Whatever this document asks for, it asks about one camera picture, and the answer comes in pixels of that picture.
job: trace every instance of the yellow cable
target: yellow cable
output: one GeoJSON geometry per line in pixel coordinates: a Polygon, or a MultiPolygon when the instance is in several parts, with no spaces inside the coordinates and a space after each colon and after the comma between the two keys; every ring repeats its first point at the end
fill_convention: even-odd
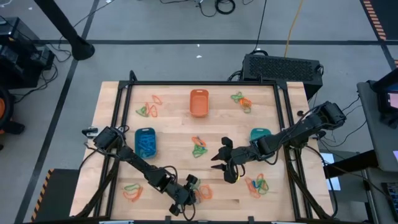
{"type": "Polygon", "coordinates": [[[300,5],[298,6],[298,10],[297,10],[297,12],[296,12],[296,16],[294,17],[292,26],[290,27],[289,36],[287,36],[287,42],[286,42],[286,48],[285,48],[285,55],[284,55],[284,57],[286,57],[287,48],[289,47],[290,35],[291,35],[291,33],[292,33],[292,29],[293,29],[293,27],[294,27],[294,24],[296,23],[296,19],[298,18],[299,13],[300,13],[300,11],[301,11],[301,6],[303,5],[303,2],[304,2],[304,0],[301,0],[301,1],[300,1],[300,5]]]}

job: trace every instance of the wooden table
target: wooden table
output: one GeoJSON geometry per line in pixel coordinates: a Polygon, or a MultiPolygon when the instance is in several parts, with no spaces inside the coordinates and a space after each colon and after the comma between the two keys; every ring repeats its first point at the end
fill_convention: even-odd
{"type": "MultiPolygon", "coordinates": [[[[116,98],[118,82],[103,82],[99,94],[93,126],[105,127],[111,123],[111,117],[116,98]]],[[[295,121],[299,119],[297,111],[307,111],[308,103],[302,83],[288,83],[289,96],[295,121]]],[[[280,91],[285,125],[288,119],[285,110],[283,93],[280,91]]],[[[124,105],[122,97],[118,122],[120,123],[124,105]]],[[[280,131],[275,106],[275,97],[271,86],[158,86],[134,85],[129,106],[126,133],[127,143],[134,148],[134,132],[139,128],[152,127],[156,131],[157,155],[148,160],[158,167],[173,165],[178,170],[179,182],[185,184],[188,174],[193,174],[203,184],[209,184],[213,198],[204,200],[196,206],[195,220],[248,220],[254,216],[256,221],[293,221],[294,213],[288,185],[285,157],[283,150],[279,153],[278,162],[270,166],[265,162],[250,162],[245,164],[246,176],[255,179],[263,173],[269,185],[267,194],[261,198],[253,198],[249,194],[244,180],[229,184],[223,180],[220,170],[210,169],[210,166],[221,161],[210,161],[221,147],[221,138],[227,136],[234,146],[248,145],[249,135],[253,128],[267,128],[275,134],[280,131]],[[190,91],[197,88],[207,89],[210,93],[210,112],[206,118],[193,118],[189,112],[190,91]],[[230,96],[237,91],[252,101],[252,111],[243,112],[230,96]],[[152,95],[157,95],[163,105],[157,105],[159,115],[156,118],[139,116],[135,110],[152,101],[152,95]],[[192,155],[192,136],[199,136],[207,143],[208,152],[195,159],[192,155]]],[[[317,148],[316,141],[310,140],[309,145],[317,148]]],[[[98,188],[104,157],[95,154],[83,166],[70,215],[76,215],[89,201],[98,188]]],[[[303,168],[307,178],[309,191],[323,209],[333,213],[331,201],[326,186],[325,175],[320,158],[312,151],[303,149],[303,168]]],[[[297,188],[301,216],[305,217],[302,204],[302,194],[297,188]]],[[[108,191],[104,194],[101,214],[105,214],[108,191]]],[[[172,200],[166,194],[160,194],[153,189],[143,175],[129,164],[122,162],[119,167],[118,181],[113,203],[112,219],[128,220],[164,220],[172,200]],[[123,196],[123,188],[130,184],[140,184],[144,187],[140,199],[131,202],[123,196]]],[[[187,216],[192,214],[189,207],[187,216]]],[[[183,220],[183,215],[173,220],[183,220]]]]}

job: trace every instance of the orange container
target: orange container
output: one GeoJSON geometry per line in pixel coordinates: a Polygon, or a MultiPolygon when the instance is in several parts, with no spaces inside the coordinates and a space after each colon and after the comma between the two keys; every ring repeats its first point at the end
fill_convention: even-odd
{"type": "Polygon", "coordinates": [[[207,90],[192,90],[189,110],[194,117],[205,117],[209,113],[209,92],[207,90]]]}

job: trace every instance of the orange and black striped tape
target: orange and black striped tape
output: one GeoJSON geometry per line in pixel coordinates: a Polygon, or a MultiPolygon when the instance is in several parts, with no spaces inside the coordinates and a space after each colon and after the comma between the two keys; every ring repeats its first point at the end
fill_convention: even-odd
{"type": "Polygon", "coordinates": [[[379,18],[377,18],[376,13],[374,12],[371,2],[364,0],[363,3],[366,7],[366,10],[367,10],[371,20],[372,20],[374,28],[376,28],[377,34],[379,34],[379,38],[382,40],[386,40],[386,33],[384,32],[384,29],[380,24],[379,18]]]}
{"type": "Polygon", "coordinates": [[[34,222],[35,219],[36,219],[37,212],[39,212],[40,204],[43,201],[45,189],[47,188],[47,184],[49,184],[49,180],[50,180],[50,177],[51,177],[51,174],[52,174],[53,171],[54,171],[54,169],[50,169],[47,172],[47,175],[45,176],[45,180],[44,180],[44,184],[42,186],[42,190],[40,191],[40,195],[39,195],[39,198],[37,199],[35,209],[33,211],[32,217],[30,218],[31,222],[34,222]]]}

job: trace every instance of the gray floor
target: gray floor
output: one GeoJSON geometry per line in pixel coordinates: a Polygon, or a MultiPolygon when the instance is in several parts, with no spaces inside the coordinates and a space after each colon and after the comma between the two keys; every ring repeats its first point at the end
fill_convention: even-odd
{"type": "MultiPolygon", "coordinates": [[[[94,0],[56,2],[74,24],[90,12],[94,0]]],[[[211,2],[203,4],[207,14],[214,11],[211,2]]],[[[105,0],[100,0],[98,7],[104,4],[105,0]]],[[[299,2],[294,0],[268,0],[261,39],[285,40],[298,5],[299,2]]],[[[206,18],[192,2],[163,5],[155,0],[115,0],[95,14],[87,39],[255,40],[262,6],[263,1],[254,1],[248,6],[237,1],[236,10],[231,15],[206,18]]],[[[57,40],[60,37],[33,0],[14,0],[4,8],[0,7],[0,15],[20,17],[41,39],[57,40]]],[[[85,24],[83,21],[76,27],[79,34],[85,24]]],[[[359,0],[306,0],[293,29],[292,40],[377,38],[359,0]]],[[[47,170],[77,169],[80,165],[85,140],[80,131],[92,122],[102,81],[125,80],[131,69],[139,80],[226,80],[240,69],[244,54],[253,47],[252,44],[95,45],[94,56],[78,62],[76,67],[25,221],[30,220],[47,170]]],[[[260,45],[259,48],[270,55],[283,56],[285,46],[260,45]]],[[[398,46],[389,46],[389,50],[394,58],[398,58],[398,46]]],[[[391,71],[377,45],[290,45],[288,57],[319,60],[325,66],[324,86],[318,92],[316,104],[328,100],[345,107],[357,98],[357,82],[377,80],[391,71]]],[[[71,62],[72,59],[56,63],[59,77],[46,90],[35,92],[16,105],[15,120],[24,123],[26,131],[20,136],[0,136],[0,142],[5,145],[0,152],[0,170],[2,179],[8,180],[0,184],[1,223],[15,220],[71,62]]],[[[346,124],[335,131],[337,142],[344,140],[363,122],[363,112],[358,108],[348,116],[346,124]]],[[[371,148],[366,126],[337,147],[341,151],[353,152],[371,148]]],[[[363,213],[351,212],[357,209],[356,205],[344,204],[338,216],[362,221],[365,219],[363,213]]]]}

